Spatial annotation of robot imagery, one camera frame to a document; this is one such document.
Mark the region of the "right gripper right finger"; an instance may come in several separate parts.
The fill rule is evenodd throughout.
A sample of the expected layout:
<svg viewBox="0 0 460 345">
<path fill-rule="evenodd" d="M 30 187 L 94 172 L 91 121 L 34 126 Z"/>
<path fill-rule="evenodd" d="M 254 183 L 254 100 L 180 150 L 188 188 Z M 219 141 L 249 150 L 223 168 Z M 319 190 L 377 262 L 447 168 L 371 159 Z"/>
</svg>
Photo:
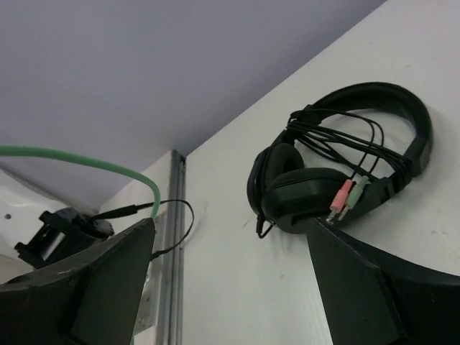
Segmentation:
<svg viewBox="0 0 460 345">
<path fill-rule="evenodd" d="M 308 246 L 334 344 L 458 344 L 459 277 L 318 222 Z"/>
</svg>

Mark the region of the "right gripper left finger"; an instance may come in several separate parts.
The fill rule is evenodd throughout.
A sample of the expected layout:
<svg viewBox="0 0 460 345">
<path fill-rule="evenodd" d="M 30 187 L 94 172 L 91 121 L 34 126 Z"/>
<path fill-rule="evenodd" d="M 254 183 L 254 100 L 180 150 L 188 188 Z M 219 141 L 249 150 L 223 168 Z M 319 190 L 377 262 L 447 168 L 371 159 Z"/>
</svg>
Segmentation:
<svg viewBox="0 0 460 345">
<path fill-rule="evenodd" d="M 130 344 L 155 223 L 1 285 L 2 344 Z"/>
</svg>

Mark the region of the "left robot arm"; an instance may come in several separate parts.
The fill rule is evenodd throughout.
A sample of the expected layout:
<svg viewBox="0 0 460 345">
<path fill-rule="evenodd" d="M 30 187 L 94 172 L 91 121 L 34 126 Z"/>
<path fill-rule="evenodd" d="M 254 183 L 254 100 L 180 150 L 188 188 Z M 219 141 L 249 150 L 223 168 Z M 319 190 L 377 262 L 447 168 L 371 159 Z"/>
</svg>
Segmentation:
<svg viewBox="0 0 460 345">
<path fill-rule="evenodd" d="M 1 283 L 51 265 L 114 235 L 81 213 L 1 172 Z"/>
</svg>

